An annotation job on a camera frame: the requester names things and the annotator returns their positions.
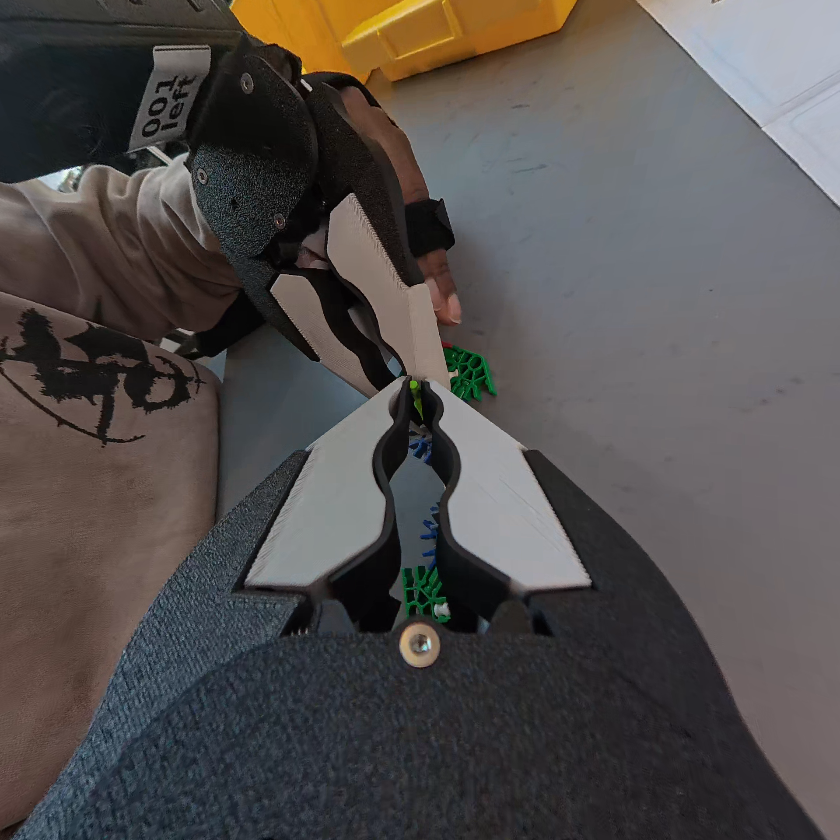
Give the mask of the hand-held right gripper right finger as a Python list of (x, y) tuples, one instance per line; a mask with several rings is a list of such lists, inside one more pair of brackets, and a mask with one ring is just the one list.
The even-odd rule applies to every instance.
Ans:
[(444, 486), (436, 562), (444, 590), (492, 623), (509, 602), (592, 588), (549, 494), (559, 471), (435, 382), (423, 384), (430, 466)]

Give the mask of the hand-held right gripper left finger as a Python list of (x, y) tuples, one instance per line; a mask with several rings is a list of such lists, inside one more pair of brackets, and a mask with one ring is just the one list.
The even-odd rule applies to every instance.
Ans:
[(407, 382), (317, 438), (250, 561), (244, 590), (341, 603), (360, 621), (401, 567), (390, 481), (407, 455)]

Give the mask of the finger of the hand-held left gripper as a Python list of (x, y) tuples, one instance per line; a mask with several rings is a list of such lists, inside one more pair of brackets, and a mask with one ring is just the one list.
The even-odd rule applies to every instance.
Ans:
[(279, 274), (270, 294), (321, 365), (365, 396), (394, 382), (382, 351), (356, 325), (354, 297), (333, 274)]
[(356, 195), (331, 211), (326, 246), (332, 268), (371, 306), (379, 336), (404, 372), (449, 389), (431, 293), (423, 281), (410, 287), (399, 277)]

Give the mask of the colourful toy rod model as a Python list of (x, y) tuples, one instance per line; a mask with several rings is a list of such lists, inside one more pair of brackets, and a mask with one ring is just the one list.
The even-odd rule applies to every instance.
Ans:
[[(443, 343), (444, 359), (452, 393), (464, 402), (480, 402), (495, 396), (496, 386), (485, 356)], [(439, 575), (437, 542), (439, 502), (434, 498), (431, 474), (431, 434), (421, 427), (409, 434), (407, 478), (417, 494), (406, 509), (407, 537), (402, 548), (402, 568), (392, 590), (399, 596), (405, 617), (425, 617), (453, 632), (479, 632), (483, 621), (447, 595)]]

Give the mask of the yellow plastic bin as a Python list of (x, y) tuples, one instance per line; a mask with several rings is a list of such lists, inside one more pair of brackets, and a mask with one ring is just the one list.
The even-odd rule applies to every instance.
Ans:
[(253, 36), (307, 72), (399, 81), (561, 29), (575, 1), (234, 1)]

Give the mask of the person's left forearm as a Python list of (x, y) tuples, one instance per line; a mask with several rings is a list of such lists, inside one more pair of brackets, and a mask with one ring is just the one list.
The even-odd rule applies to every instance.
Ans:
[(186, 156), (72, 193), (1, 185), (3, 303), (30, 301), (154, 342), (215, 326), (242, 285), (197, 207)]

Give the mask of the person's left hand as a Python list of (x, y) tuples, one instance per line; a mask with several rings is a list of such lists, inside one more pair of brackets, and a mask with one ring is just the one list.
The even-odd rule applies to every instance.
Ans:
[[(424, 175), (405, 133), (384, 110), (370, 105), (359, 89), (347, 87), (340, 96), (353, 123), (386, 152), (400, 183), (404, 204), (428, 199)], [(417, 257), (416, 262), (430, 291), (437, 321), (445, 327), (459, 325), (463, 314), (447, 251), (431, 251)]]

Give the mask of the person's beige clothing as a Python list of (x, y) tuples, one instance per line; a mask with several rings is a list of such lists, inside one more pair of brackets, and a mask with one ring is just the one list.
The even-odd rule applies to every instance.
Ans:
[(2, 293), (1, 825), (91, 725), (163, 584), (214, 524), (218, 380)]

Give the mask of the white folded instruction booklet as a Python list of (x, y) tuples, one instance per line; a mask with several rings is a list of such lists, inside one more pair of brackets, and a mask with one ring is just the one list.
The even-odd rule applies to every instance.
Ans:
[(839, 2), (639, 4), (839, 204)]

